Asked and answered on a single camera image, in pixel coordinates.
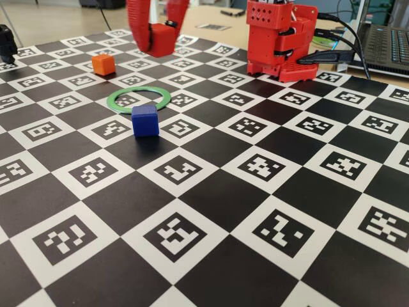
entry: laptop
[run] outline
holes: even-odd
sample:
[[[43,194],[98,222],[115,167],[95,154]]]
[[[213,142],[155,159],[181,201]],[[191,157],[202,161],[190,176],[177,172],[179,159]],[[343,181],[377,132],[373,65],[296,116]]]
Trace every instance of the laptop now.
[[[395,6],[402,6],[401,9],[404,10],[408,4],[409,0],[395,1]],[[391,26],[378,26],[367,22],[367,14],[374,11],[370,8],[371,0],[362,0],[357,16],[357,21],[359,21],[357,33],[364,48],[369,70],[409,78],[409,28],[392,28]],[[398,15],[396,10],[397,8],[394,8],[392,11],[393,17]],[[393,21],[394,24],[399,24],[397,18]],[[362,69],[358,56],[355,56],[349,67]]]

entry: black object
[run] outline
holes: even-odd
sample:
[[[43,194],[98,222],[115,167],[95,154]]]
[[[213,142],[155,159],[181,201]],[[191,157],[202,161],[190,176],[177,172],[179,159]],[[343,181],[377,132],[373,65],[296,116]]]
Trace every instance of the black object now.
[[[13,32],[5,24],[0,24],[0,56],[7,64],[14,63],[13,54],[17,54]]]

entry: green object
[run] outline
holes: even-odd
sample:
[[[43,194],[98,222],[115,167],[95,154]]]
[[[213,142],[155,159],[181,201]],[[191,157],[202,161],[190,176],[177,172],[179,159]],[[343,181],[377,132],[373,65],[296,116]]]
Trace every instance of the green object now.
[[[154,93],[160,94],[163,99],[161,102],[156,104],[156,109],[159,111],[160,109],[163,109],[166,107],[168,103],[171,101],[171,94],[163,89],[163,88],[157,88],[156,86],[135,86],[133,88],[124,88],[122,90],[116,91],[108,96],[107,103],[108,106],[117,112],[124,113],[124,114],[131,114],[132,109],[130,107],[120,107],[119,105],[116,104],[115,100],[121,96],[122,94],[129,93],[130,91],[152,91]]]

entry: checkerboard mat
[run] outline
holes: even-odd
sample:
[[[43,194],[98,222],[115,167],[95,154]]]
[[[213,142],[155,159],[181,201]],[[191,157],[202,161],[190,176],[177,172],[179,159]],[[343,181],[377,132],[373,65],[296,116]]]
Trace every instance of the checkerboard mat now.
[[[119,29],[0,64],[0,305],[406,306],[409,90],[246,62],[187,35],[152,58]],[[157,138],[106,105],[140,85],[172,95]]]

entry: white square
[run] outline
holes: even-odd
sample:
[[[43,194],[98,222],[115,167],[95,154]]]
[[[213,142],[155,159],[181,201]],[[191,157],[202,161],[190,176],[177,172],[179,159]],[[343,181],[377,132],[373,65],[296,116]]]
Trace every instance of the white square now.
[[[378,215],[372,215],[370,211],[378,212]],[[392,218],[386,219],[385,214],[394,216],[395,221]],[[409,267],[408,251],[394,246],[396,241],[407,238],[409,233],[395,225],[396,220],[408,223],[409,213],[374,197],[362,194],[337,230],[405,267]],[[390,235],[390,240],[380,238],[381,235],[386,237],[387,234]]]
[[[275,211],[275,214],[280,215],[281,212],[281,214],[287,215],[290,219],[303,224],[304,227],[310,228],[313,231],[311,236],[293,257],[253,233],[253,231]],[[292,233],[283,233],[288,223],[289,220],[281,216],[281,221],[279,221],[275,227],[277,235],[274,238],[283,235],[281,242],[284,240],[284,245],[292,239],[291,236],[293,235]],[[334,232],[335,230],[333,228],[321,221],[284,203],[275,196],[270,196],[253,211],[252,214],[242,221],[231,234],[269,261],[278,265],[281,269],[301,279]]]
[[[77,67],[85,72],[93,72],[94,68],[92,66],[92,61],[86,61],[82,63],[75,64],[74,67]]]
[[[307,111],[286,122],[284,127],[329,143],[346,125]]]
[[[67,47],[78,47],[78,46],[85,46],[93,43],[92,40],[89,40],[85,36],[77,36],[66,38],[65,40],[61,40],[61,43],[66,45]]]
[[[173,75],[169,75],[167,77],[159,79],[159,81],[173,85],[177,88],[187,88],[188,86],[197,84],[204,80],[206,79],[199,77],[198,75],[190,74],[188,72],[177,72]]]
[[[200,53],[200,50],[193,49],[190,47],[182,46],[182,47],[177,47],[174,49],[173,55],[175,56],[180,56],[180,57],[185,57],[185,56],[193,56],[195,54]]]
[[[54,303],[51,301],[51,298],[47,295],[44,289],[36,292],[28,299],[26,299],[23,303],[17,305],[17,307],[56,307]]]
[[[347,106],[357,107],[359,109],[367,108],[376,99],[375,96],[349,90],[347,88],[336,88],[324,98],[346,104]]]
[[[178,46],[189,46],[193,43],[196,43],[199,38],[190,35],[179,35],[178,39],[176,40],[176,45]]]
[[[102,126],[105,126],[102,136],[93,131]],[[102,148],[134,134],[134,131],[132,130],[132,122],[118,114],[81,128],[78,132],[84,134],[87,138],[100,145]]]
[[[297,83],[297,82],[285,82],[285,83],[280,82],[280,81],[278,81],[278,78],[273,77],[271,75],[266,75],[266,74],[259,76],[257,79],[262,80],[262,81],[266,81],[268,83],[276,84],[276,85],[279,85],[279,86],[282,86],[282,87],[285,87],[285,88],[289,88],[291,85]]]
[[[400,141],[409,129],[409,123],[389,116],[363,110],[349,126],[368,131],[388,139]]]
[[[222,58],[214,59],[213,61],[207,62],[206,64],[213,66],[213,67],[221,68],[224,70],[232,70],[240,66],[246,65],[247,63],[243,61],[239,61],[238,59],[222,57]]]
[[[23,93],[17,92],[2,96],[0,97],[0,114],[18,109],[20,107],[25,107],[30,104],[34,104],[34,101],[25,96]]]
[[[304,91],[294,90],[293,88],[285,88],[268,99],[285,104],[289,107],[295,107],[299,110],[306,110],[316,102],[320,101],[321,97]]]
[[[58,82],[64,84],[67,88],[76,91],[82,88],[87,88],[88,86],[103,83],[105,80],[95,74],[86,72],[81,75],[73,75],[72,77],[59,80]]]
[[[268,165],[269,161],[266,161],[266,158],[275,163],[270,163],[270,165]],[[274,168],[279,170],[275,175]],[[270,194],[275,192],[300,168],[300,165],[257,146],[250,147],[222,167],[223,170]]]
[[[341,86],[348,81],[350,77],[351,75],[341,74],[339,72],[326,72],[324,70],[318,70],[314,81],[334,86]]]
[[[92,166],[92,162],[101,158],[103,165],[99,166],[99,170],[96,170]],[[114,168],[113,173],[103,179],[98,180],[98,175],[104,174],[100,172],[103,168]],[[85,186],[82,182],[79,182],[70,172],[75,170],[82,170],[83,176],[81,178],[89,178],[87,183],[91,183],[89,186]],[[117,157],[101,149],[90,155],[87,155],[79,160],[76,160],[62,168],[59,168],[52,172],[71,192],[73,192],[80,200],[87,198],[88,196],[102,190],[110,184],[118,181],[119,179],[131,174],[134,169],[125,164]]]
[[[144,58],[136,58],[136,59],[133,59],[132,61],[127,61],[127,62],[118,64],[118,66],[125,67],[134,72],[138,72],[140,70],[148,69],[148,68],[155,67],[158,65],[159,64],[156,62],[151,61],[149,59],[144,59]]]
[[[36,180],[49,171],[28,151],[0,160],[0,195]]]
[[[409,174],[409,145],[398,143],[384,162],[384,165]]]
[[[60,59],[52,59],[51,61],[30,65],[31,68],[37,70],[38,72],[51,72],[53,70],[62,69],[69,66],[71,65]]]
[[[390,84],[385,88],[382,94],[379,95],[379,98],[409,105],[409,89]]]
[[[57,264],[52,265],[33,239],[42,233],[51,231],[53,227],[73,216],[78,217],[96,238]],[[30,271],[34,274],[39,284],[45,288],[103,250],[103,248],[114,242],[117,238],[118,235],[80,201],[19,233],[12,237],[10,241],[26,265],[30,268]]]
[[[53,83],[54,80],[43,74],[30,75],[21,79],[10,81],[8,84],[13,86],[18,91],[31,90],[46,84]]]
[[[216,129],[254,145],[278,127],[280,126],[276,123],[241,112],[218,125]]]
[[[107,31],[105,32],[105,34],[111,37],[123,37],[123,36],[131,35],[132,32],[129,30],[125,30],[125,29],[115,29],[115,30]]]
[[[24,47],[19,48],[17,54],[13,55],[15,59],[25,59],[30,58],[32,56],[38,56],[40,54],[44,54],[39,48],[36,46]]]
[[[184,114],[177,114],[160,122],[159,128],[162,138],[178,146],[182,146],[212,129],[209,125]]]
[[[157,249],[149,240],[145,239],[144,237],[152,229],[159,226],[174,214],[179,214],[188,222],[193,224],[196,228],[199,228],[206,234],[175,262],[165,256],[163,252]],[[186,235],[194,234],[194,232],[187,233],[183,228],[179,228],[179,230],[184,232]],[[202,216],[200,213],[186,205],[181,200],[176,199],[154,213],[152,216],[145,219],[142,223],[133,227],[126,234],[122,235],[122,239],[127,242],[134,250],[136,250],[138,254],[140,254],[152,267],[154,267],[159,273],[161,273],[163,277],[165,277],[170,283],[174,285],[197,263],[199,263],[200,260],[202,260],[214,247],[216,247],[227,235],[228,233],[221,227],[217,226],[215,223]]]
[[[205,50],[205,52],[214,54],[215,56],[230,56],[238,51],[237,47],[226,45],[225,43],[217,43],[212,48]]]
[[[86,54],[89,54],[90,56],[98,56],[99,54],[108,54],[109,56],[115,56],[121,53],[123,52],[120,50],[117,50],[115,48],[106,47],[106,48],[100,48],[97,50],[89,51]]]
[[[77,56],[83,52],[75,48],[65,48],[56,51],[48,52],[47,54],[56,59],[69,58],[70,56]]]
[[[256,104],[259,104],[265,99],[266,98],[264,97],[233,88],[232,90],[214,97],[212,100],[239,111],[245,111],[251,107],[254,107]]]
[[[84,95],[81,95],[76,91],[70,91],[65,94],[39,101],[38,104],[48,112],[57,115],[75,109],[76,107],[85,106],[90,102],[92,102],[92,100]]]
[[[26,64],[24,64],[23,62],[17,61],[17,60],[12,64],[0,63],[0,73],[9,72],[11,70],[19,69],[19,68],[26,67],[26,66],[27,66]]]
[[[44,144],[71,133],[75,129],[56,116],[51,116],[13,129],[11,134],[25,149]]]
[[[171,286],[150,307],[196,307],[175,286]]]
[[[214,75],[209,80],[229,86],[231,88],[237,88],[243,84],[252,81],[254,78],[248,75],[239,74],[238,72],[222,72],[221,74]]]
[[[177,112],[185,112],[208,100],[207,98],[185,90],[174,91],[171,95],[172,100],[166,107]]]
[[[331,162],[326,162],[324,164],[327,158],[331,155],[340,156],[337,160],[337,163],[339,164],[338,167]],[[366,187],[372,181],[381,166],[382,164],[378,162],[330,144],[326,144],[321,148],[320,151],[318,151],[315,156],[304,165],[306,168],[360,192],[365,191]]]
[[[203,65],[203,63],[199,61],[195,61],[194,59],[177,58],[177,59],[173,59],[172,61],[163,63],[162,65],[170,67],[170,68],[174,68],[174,69],[177,69],[183,72],[185,70],[201,66]]]
[[[108,40],[101,40],[98,43],[105,47],[115,47],[129,42],[127,40],[123,40],[122,38],[110,38]]]
[[[287,296],[281,307],[305,306],[339,307],[339,305],[326,298],[309,285],[299,281],[293,291]]]
[[[168,164],[168,162],[172,162],[175,158],[183,160],[183,164],[178,165],[181,170],[172,167],[170,165],[171,163]],[[162,166],[166,169],[167,174],[172,174],[169,175],[169,178],[166,178],[158,171],[155,171],[155,169]],[[182,148],[176,148],[153,162],[139,168],[137,171],[175,197],[179,197],[217,170],[218,167],[210,164],[206,160],[203,160]]]
[[[129,88],[130,86],[141,86],[153,81],[155,81],[154,78],[151,78],[147,75],[142,75],[139,72],[131,72],[130,74],[121,75],[120,77],[109,80],[109,82],[121,86],[122,88]]]

